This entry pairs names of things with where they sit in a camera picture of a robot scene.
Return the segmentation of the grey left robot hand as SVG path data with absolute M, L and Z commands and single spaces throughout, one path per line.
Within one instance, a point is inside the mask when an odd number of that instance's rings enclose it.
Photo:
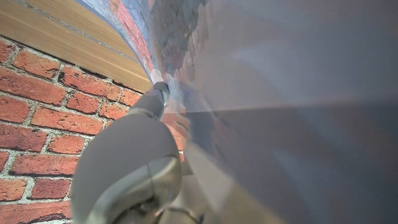
M 188 168 L 160 120 L 169 95 L 157 82 L 83 150 L 71 187 L 75 223 L 203 222 L 185 205 Z

